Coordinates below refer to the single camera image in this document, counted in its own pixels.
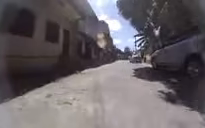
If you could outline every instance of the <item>tree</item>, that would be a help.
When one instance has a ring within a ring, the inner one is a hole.
[[[129,47],[125,47],[124,54],[127,55],[127,56],[131,56],[132,55],[131,49]]]
[[[117,7],[138,31],[138,47],[143,49],[157,48],[195,26],[184,0],[118,0]]]

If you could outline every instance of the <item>street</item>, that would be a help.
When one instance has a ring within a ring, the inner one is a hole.
[[[205,128],[152,70],[117,61],[60,78],[1,104],[0,128]]]

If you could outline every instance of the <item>parked car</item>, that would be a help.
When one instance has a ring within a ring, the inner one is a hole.
[[[151,56],[154,69],[182,70],[190,76],[200,76],[205,71],[205,36],[186,35],[169,42]]]
[[[139,55],[132,55],[129,58],[129,61],[130,61],[130,63],[141,63],[142,59],[141,59],[141,57]]]

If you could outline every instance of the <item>car wheel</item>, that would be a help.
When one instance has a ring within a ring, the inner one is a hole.
[[[158,68],[157,68],[157,65],[156,65],[154,62],[152,62],[152,67],[153,67],[153,69],[155,69],[155,70],[158,69]]]
[[[190,77],[199,77],[204,73],[204,65],[199,59],[190,59],[186,64],[185,70]]]

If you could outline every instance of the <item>sky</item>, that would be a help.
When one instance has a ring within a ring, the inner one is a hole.
[[[137,31],[119,14],[117,0],[88,0],[99,20],[108,23],[114,45],[121,50],[126,46],[134,49]]]

